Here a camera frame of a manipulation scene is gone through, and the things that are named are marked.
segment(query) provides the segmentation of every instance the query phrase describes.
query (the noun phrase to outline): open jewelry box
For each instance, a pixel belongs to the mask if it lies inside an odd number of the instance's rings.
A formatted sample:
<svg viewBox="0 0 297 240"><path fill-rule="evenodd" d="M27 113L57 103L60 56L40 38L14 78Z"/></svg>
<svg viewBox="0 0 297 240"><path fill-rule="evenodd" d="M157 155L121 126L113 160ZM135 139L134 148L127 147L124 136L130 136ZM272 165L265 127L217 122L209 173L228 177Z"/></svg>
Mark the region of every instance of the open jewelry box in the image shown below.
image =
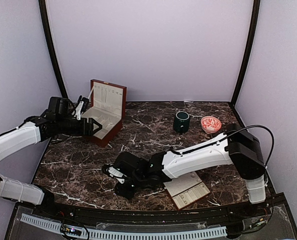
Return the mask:
<svg viewBox="0 0 297 240"><path fill-rule="evenodd" d="M127 87L94 79L91 80L90 87L91 106L82 117L93 118L102 125L102 129L86 138L105 147L123 128Z"/></svg>

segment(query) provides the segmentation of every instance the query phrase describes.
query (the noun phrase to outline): marble tabletop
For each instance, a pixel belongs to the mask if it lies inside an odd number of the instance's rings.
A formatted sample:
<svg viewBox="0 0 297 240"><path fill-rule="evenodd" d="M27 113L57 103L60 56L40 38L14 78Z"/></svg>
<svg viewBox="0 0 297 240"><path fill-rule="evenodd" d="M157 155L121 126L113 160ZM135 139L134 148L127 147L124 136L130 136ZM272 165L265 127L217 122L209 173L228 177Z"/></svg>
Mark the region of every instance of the marble tabletop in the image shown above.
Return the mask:
<svg viewBox="0 0 297 240"><path fill-rule="evenodd" d="M191 115L190 127L182 135L173 130L174 115L186 111ZM176 210L166 191L143 189L127 200L114 193L116 180L103 174L102 165L113 163L119 153L149 159L154 153L187 148L209 140L216 134L206 134L201 118L214 116L226 125L237 123L229 105L224 102L127 102L123 129L105 148L83 137L58 135L51 140L37 170L34 184L55 195L58 203L74 206L127 211ZM186 209L223 206L248 201L245 182L234 165L222 165L199 170L199 177L210 194Z"/></svg>

